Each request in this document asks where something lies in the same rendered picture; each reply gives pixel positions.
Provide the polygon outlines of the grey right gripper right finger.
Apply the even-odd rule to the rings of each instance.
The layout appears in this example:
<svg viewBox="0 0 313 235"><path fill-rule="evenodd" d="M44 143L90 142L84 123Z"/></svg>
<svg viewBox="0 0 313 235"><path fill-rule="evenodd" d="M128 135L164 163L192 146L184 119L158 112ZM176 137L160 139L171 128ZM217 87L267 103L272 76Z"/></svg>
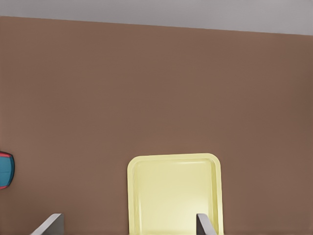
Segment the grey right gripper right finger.
<svg viewBox="0 0 313 235"><path fill-rule="evenodd" d="M218 235L205 213L196 214L196 235Z"/></svg>

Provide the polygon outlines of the pale yellow tray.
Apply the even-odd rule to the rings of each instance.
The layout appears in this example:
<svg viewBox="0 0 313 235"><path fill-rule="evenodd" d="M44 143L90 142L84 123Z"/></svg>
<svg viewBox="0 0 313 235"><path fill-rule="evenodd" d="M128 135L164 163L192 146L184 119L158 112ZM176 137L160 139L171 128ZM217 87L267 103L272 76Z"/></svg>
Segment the pale yellow tray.
<svg viewBox="0 0 313 235"><path fill-rule="evenodd" d="M196 235L197 214L224 235L221 164L213 154L137 156L127 185L130 235Z"/></svg>

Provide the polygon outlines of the blue and red object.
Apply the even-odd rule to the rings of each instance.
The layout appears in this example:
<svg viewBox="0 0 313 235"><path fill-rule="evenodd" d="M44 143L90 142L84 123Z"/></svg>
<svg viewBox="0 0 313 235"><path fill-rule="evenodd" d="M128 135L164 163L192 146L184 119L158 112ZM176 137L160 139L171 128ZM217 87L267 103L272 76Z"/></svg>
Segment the blue and red object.
<svg viewBox="0 0 313 235"><path fill-rule="evenodd" d="M10 186L15 173L15 162L12 154L0 151L0 189Z"/></svg>

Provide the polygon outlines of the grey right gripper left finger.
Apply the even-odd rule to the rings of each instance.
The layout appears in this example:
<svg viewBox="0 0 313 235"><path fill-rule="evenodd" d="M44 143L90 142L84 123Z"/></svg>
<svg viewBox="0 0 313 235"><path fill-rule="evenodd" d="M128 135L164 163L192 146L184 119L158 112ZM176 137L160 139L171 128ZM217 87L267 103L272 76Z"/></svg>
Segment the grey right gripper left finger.
<svg viewBox="0 0 313 235"><path fill-rule="evenodd" d="M30 235L64 235L64 215L52 214Z"/></svg>

